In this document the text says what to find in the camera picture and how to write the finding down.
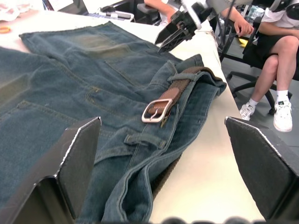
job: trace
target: belt buckle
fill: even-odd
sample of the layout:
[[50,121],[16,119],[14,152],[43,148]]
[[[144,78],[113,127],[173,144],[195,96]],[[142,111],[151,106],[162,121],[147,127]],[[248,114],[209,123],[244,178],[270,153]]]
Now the belt buckle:
[[[161,102],[167,102],[166,107],[163,109],[162,114],[159,117],[155,118],[155,116],[157,115],[157,112],[158,112],[158,109],[156,109],[156,112],[150,118],[146,118],[145,114],[149,110],[150,106],[155,103],[161,103]],[[142,114],[142,118],[141,118],[142,122],[143,123],[159,123],[159,122],[161,122],[165,118],[166,112],[168,111],[172,102],[173,102],[172,99],[157,99],[157,100],[151,101],[147,105],[147,107],[145,108],[145,110]]]

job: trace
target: person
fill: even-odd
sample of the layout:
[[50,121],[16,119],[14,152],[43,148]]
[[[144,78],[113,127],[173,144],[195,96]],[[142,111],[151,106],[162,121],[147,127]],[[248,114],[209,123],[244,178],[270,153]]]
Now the person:
[[[171,16],[178,11],[174,6],[167,4],[168,0],[144,0],[144,3],[148,6],[151,6],[157,9],[160,13],[161,22],[160,26],[167,26],[167,24],[171,21]],[[222,11],[222,16],[227,17],[229,13],[229,8]],[[239,36],[251,34],[253,32],[253,27],[242,17],[242,15],[233,7],[230,20],[232,20],[235,24],[235,30]],[[209,21],[206,20],[201,24],[202,28],[200,31],[213,32],[212,27],[209,24]]]
[[259,28],[256,54],[264,62],[248,103],[242,106],[242,119],[250,120],[256,105],[277,81],[274,127],[281,132],[292,130],[292,109],[288,89],[292,79],[299,80],[298,46],[299,21],[287,16],[286,11],[266,9]]

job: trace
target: white sock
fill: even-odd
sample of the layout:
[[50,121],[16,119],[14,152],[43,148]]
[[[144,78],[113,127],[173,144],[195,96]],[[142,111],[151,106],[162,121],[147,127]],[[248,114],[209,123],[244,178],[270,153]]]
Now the white sock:
[[258,104],[258,102],[254,101],[253,99],[250,98],[250,100],[248,101],[248,104],[252,107],[255,107]]
[[280,102],[280,101],[289,101],[288,90],[277,91],[276,102]]

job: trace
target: chair wheel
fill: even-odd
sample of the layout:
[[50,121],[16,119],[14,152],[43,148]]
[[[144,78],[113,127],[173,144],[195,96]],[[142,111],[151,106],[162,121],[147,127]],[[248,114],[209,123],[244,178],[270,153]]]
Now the chair wheel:
[[274,108],[271,108],[271,109],[269,110],[269,114],[272,115],[272,116],[275,114],[275,110],[274,110]]
[[228,76],[227,76],[227,78],[226,78],[226,80],[230,81],[232,79],[232,77],[233,77],[233,75],[231,73],[229,73]]

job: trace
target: faded denim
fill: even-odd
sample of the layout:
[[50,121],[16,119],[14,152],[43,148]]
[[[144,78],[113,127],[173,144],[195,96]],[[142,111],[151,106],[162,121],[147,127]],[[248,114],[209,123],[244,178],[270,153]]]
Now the faded denim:
[[[110,22],[21,38],[32,54],[0,48],[0,208],[65,128],[101,116],[77,222],[149,220],[151,181],[197,137],[226,84],[207,72],[181,73],[203,66],[200,55],[181,61],[159,54],[155,45]],[[186,77],[192,81],[165,125],[142,123],[146,105],[171,80]]]

